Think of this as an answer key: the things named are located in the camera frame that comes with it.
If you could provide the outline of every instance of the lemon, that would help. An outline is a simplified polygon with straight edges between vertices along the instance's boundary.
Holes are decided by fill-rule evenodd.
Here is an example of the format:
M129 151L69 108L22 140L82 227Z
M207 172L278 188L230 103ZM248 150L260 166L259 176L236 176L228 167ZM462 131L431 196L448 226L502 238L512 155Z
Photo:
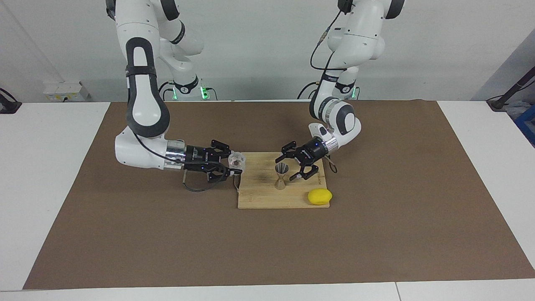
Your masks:
M308 193L308 201L313 205L325 205L328 204L333 198L333 194L323 188L314 189Z

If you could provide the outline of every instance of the table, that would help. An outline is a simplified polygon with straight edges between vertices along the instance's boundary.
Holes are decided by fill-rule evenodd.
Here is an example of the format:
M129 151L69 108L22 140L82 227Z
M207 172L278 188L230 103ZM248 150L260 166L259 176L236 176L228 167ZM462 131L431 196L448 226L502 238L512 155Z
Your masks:
M37 300L45 296L50 299L157 296L184 300L209 296L256 300L295 299L292 296L309 300L326 299L326 296L340 300L399 300L400 297L423 300L438 296L500 299L494 291L511 299L535 297L535 280L16 292L32 268L108 105L25 104L17 114L0 118L0 170L16 183L16 186L0 187L0 224L4 229L0 233L0 290L14 291L0 293L3 299ZM439 102L439 105L533 265L535 187L530 183L535 180L535 150L505 113L492 112L486 103ZM504 156L509 159L497 160Z

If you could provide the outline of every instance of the electrical box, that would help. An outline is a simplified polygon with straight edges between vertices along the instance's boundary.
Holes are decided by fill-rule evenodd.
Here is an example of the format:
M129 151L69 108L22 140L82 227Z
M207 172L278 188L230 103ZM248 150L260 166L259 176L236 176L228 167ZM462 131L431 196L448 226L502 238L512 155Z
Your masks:
M91 95L80 82L47 84L43 94L51 102L85 102L91 99Z

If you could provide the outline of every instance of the white wall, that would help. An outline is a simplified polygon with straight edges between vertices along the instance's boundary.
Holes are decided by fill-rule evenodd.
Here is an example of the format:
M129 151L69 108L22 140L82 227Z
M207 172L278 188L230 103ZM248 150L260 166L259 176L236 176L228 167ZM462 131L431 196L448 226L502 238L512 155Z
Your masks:
M2 1L62 78L81 80L98 101L126 99L125 60L104 0ZM295 98L319 78L308 58L337 12L336 0L182 0L180 8L205 40L192 60L221 99ZM533 30L534 14L533 0L407 0L385 21L383 57L361 68L361 98L469 100ZM327 55L322 46L318 62ZM162 64L158 72L160 82L170 77Z
M535 30L518 46L472 100L483 101L497 95L503 95L534 66ZM517 92L511 97L511 100L535 101L535 85Z

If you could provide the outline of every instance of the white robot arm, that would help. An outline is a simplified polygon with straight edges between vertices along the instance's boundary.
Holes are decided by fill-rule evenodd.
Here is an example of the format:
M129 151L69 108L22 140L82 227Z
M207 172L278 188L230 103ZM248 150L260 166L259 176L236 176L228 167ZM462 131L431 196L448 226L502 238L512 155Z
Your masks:
M300 172L292 175L308 179L318 171L314 162L330 156L340 147L351 142L361 131L361 122L355 116L353 106L333 96L337 86L354 85L358 66L377 59L385 49L385 41L380 36L384 19L397 17L404 0L339 0L341 12L349 14L345 28L336 28L329 36L329 47L333 50L322 75L318 91L310 102L313 118L325 122L309 125L313 139L301 147L295 141L284 146L282 156L295 158L301 165Z
M198 78L185 56L203 49L203 42L178 18L175 0L106 0L106 5L127 60L128 126L115 140L117 160L139 168L205 172L210 183L240 174L220 162L231 154L226 144L213 140L211 148L203 148L164 138L170 114L158 92L155 59L170 67L175 85L188 94Z

